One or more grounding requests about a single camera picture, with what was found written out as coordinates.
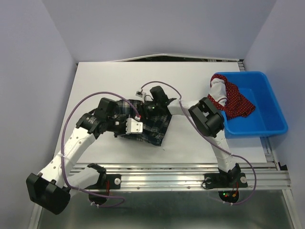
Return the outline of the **navy plaid pleated skirt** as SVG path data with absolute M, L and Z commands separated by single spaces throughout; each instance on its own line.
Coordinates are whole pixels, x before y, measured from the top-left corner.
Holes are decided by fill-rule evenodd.
M 124 100 L 118 100 L 116 113 L 135 117 L 134 109 Z M 146 142 L 154 146 L 161 146 L 172 116 L 170 114 L 161 116 L 152 116 L 143 122 L 143 131 L 141 134 L 121 135 L 122 138 Z

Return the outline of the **red polka dot skirt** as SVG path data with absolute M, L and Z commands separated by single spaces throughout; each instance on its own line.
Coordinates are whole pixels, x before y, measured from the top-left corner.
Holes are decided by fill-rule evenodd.
M 218 110 L 225 112 L 227 119 L 246 118 L 255 111 L 255 105 L 221 74 L 211 77 L 208 98 Z

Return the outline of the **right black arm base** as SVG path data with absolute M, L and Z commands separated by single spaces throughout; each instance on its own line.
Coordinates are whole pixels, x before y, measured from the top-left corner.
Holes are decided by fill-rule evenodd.
M 209 173 L 204 175 L 201 187 L 205 190 L 218 188 L 220 200 L 224 203 L 236 204 L 239 199 L 239 189 L 247 188 L 248 184 L 244 173 L 238 174 L 233 180 L 222 174 Z

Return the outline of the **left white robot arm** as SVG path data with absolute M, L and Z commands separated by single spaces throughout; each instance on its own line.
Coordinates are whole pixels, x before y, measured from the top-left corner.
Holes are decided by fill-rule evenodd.
M 73 176 L 69 173 L 100 135 L 129 133 L 132 119 L 128 114 L 118 113 L 117 107 L 116 101 L 102 98 L 93 112 L 78 120 L 68 140 L 61 141 L 61 149 L 50 163 L 39 173 L 29 174 L 26 186 L 32 202 L 58 215 L 79 192 L 88 194 L 91 204 L 97 207 L 103 207 L 112 198 L 110 190 L 119 189 L 120 184 L 107 176 L 104 167 L 91 163 Z

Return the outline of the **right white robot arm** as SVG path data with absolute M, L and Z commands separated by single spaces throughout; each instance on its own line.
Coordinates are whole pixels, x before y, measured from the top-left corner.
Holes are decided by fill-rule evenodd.
M 209 98 L 204 97 L 198 102 L 184 104 L 181 98 L 169 98 L 160 86 L 153 87 L 150 93 L 152 99 L 147 101 L 146 96 L 143 95 L 142 102 L 138 106 L 143 118 L 184 115 L 195 130 L 211 144 L 219 172 L 206 175 L 205 183 L 223 187 L 236 183 L 241 169 L 229 152 L 229 146 L 224 137 L 224 117 Z

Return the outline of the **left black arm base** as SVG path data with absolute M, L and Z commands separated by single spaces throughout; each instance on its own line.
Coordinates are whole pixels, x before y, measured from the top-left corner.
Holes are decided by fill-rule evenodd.
M 87 189 L 98 195 L 109 196 L 110 191 L 119 190 L 121 188 L 121 179 L 121 174 L 108 174 L 105 178 L 99 178 L 96 184 L 87 187 Z M 104 207 L 108 202 L 107 198 L 97 197 L 92 194 L 88 195 L 88 199 L 91 203 L 99 207 Z

